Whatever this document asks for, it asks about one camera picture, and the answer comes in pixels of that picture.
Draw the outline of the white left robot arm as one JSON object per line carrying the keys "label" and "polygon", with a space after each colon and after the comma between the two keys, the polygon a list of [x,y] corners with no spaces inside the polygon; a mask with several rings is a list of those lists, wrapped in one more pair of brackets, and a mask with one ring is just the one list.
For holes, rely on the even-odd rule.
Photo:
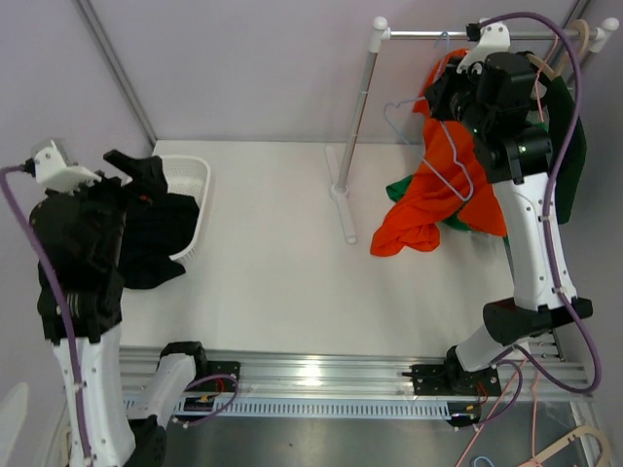
{"label": "white left robot arm", "polygon": [[161,201],[168,185],[158,157],[137,160],[114,150],[105,159],[119,176],[70,162],[54,144],[32,158],[30,171],[46,191],[28,220],[43,254],[37,309],[63,372],[71,464],[160,466],[176,402],[186,388],[204,387],[210,369],[199,342],[172,342],[139,400],[125,405],[118,264],[126,219],[132,208]]}

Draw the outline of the orange t shirt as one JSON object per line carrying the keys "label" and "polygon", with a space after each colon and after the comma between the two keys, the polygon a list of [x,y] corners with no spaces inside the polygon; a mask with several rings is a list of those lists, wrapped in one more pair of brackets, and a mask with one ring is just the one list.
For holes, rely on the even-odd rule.
{"label": "orange t shirt", "polygon": [[395,204],[375,231],[370,253],[389,257],[405,247],[431,252],[441,242],[438,225],[452,219],[474,232],[506,237],[501,209],[476,161],[468,130],[432,119],[422,96],[413,112],[423,116],[424,161],[406,181],[386,188]]}

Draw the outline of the blue wire hanger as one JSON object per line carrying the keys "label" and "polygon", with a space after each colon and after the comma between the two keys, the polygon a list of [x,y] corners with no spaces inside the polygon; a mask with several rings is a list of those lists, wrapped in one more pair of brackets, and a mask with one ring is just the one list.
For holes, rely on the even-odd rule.
{"label": "blue wire hanger", "polygon": [[[410,148],[414,148],[415,144],[406,136],[404,131],[400,130],[396,126],[396,124],[389,117],[388,111],[390,108],[399,109],[401,107],[406,107],[408,104],[418,104],[424,101],[425,101],[425,98],[421,95],[411,100],[402,100],[399,102],[388,102],[384,106],[383,117],[386,123],[390,126],[390,128],[393,130],[395,135],[399,138],[399,140]],[[425,130],[425,126],[427,123],[434,123],[435,132],[433,132],[432,135],[437,136],[436,142],[443,142],[445,144],[445,150],[438,151],[438,153],[440,154],[439,157],[432,156],[433,140],[430,139],[429,141],[426,141],[426,138],[425,138],[426,132],[424,130]],[[474,194],[474,183],[468,173],[466,166],[458,159],[457,145],[455,144],[455,141],[452,138],[452,135],[449,133],[446,124],[443,122],[437,122],[437,121],[428,119],[422,124],[422,129],[423,129],[422,141],[423,141],[424,151],[422,152],[421,155],[419,155],[421,164],[425,165],[430,170],[430,172],[433,175],[435,175],[448,189],[450,189],[451,192],[461,202],[467,202],[471,200]],[[452,177],[448,177],[447,171],[439,170],[438,165],[439,165],[439,162],[441,161],[442,156],[445,157],[445,162],[451,162],[454,165],[454,167],[457,168],[459,172],[462,174],[464,181],[467,183],[467,191],[465,193],[462,192],[459,188],[457,188],[453,184]]]}

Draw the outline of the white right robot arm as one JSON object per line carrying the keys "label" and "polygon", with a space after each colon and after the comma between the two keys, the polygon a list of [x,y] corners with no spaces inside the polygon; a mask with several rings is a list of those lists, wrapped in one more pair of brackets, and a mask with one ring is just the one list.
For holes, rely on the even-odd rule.
{"label": "white right robot arm", "polygon": [[528,120],[536,79],[522,54],[497,52],[462,66],[453,56],[424,92],[430,115],[461,124],[472,136],[477,162],[492,186],[507,230],[512,260],[512,297],[488,303],[483,325],[445,359],[443,381],[467,392],[478,372],[538,337],[592,316],[590,300],[570,280],[558,230],[547,131]]}

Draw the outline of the black t shirt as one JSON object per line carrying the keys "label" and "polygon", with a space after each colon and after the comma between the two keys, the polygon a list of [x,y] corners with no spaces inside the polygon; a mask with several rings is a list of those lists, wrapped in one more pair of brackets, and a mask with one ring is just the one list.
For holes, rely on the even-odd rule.
{"label": "black t shirt", "polygon": [[130,290],[149,290],[186,273],[171,257],[189,246],[200,209],[190,196],[166,194],[128,206],[119,272]]}

